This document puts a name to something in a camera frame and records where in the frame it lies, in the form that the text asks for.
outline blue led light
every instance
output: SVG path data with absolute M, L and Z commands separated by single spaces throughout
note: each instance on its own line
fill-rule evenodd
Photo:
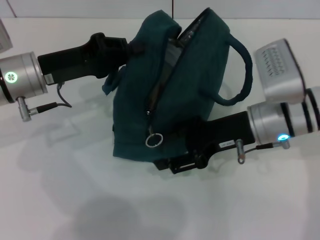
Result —
M 290 138 L 290 136 L 288 134 L 281 134 L 278 136 L 278 141 L 285 141 L 289 138 Z

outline silver motor housing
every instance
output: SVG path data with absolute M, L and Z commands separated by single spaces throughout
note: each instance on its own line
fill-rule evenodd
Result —
M 302 103 L 261 102 L 248 107 L 258 145 L 276 142 L 283 134 L 296 137 L 320 130 L 320 87 L 309 88 L 306 93 Z
M 27 99 L 47 92 L 33 52 L 0 59 L 0 106 L 14 103 L 18 97 Z

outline label sticker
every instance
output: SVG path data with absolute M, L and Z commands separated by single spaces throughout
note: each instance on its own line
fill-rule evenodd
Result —
M 234 140 L 230 140 L 230 141 L 225 141 L 225 142 L 219 143 L 219 147 L 222 148 L 222 149 L 226 148 L 226 147 L 230 147 L 232 145 L 236 145 Z

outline green fabric bag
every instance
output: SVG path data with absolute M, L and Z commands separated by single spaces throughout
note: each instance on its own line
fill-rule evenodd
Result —
M 183 136 L 176 134 L 177 126 L 196 116 L 207 120 L 214 102 L 231 106 L 249 95 L 250 54 L 221 18 L 207 8 L 179 36 L 181 30 L 162 10 L 148 16 L 133 40 L 144 44 L 144 53 L 110 74 L 102 87 L 107 95 L 117 87 L 115 157 L 154 162 L 183 155 L 187 149 Z M 242 56 L 246 75 L 241 92 L 226 100 L 218 92 L 230 46 Z

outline green led light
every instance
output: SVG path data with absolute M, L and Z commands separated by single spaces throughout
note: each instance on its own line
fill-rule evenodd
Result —
M 13 71 L 9 71 L 6 73 L 6 75 L 4 76 L 4 79 L 10 83 L 10 84 L 14 84 L 17 80 L 18 80 L 18 75 L 13 72 Z

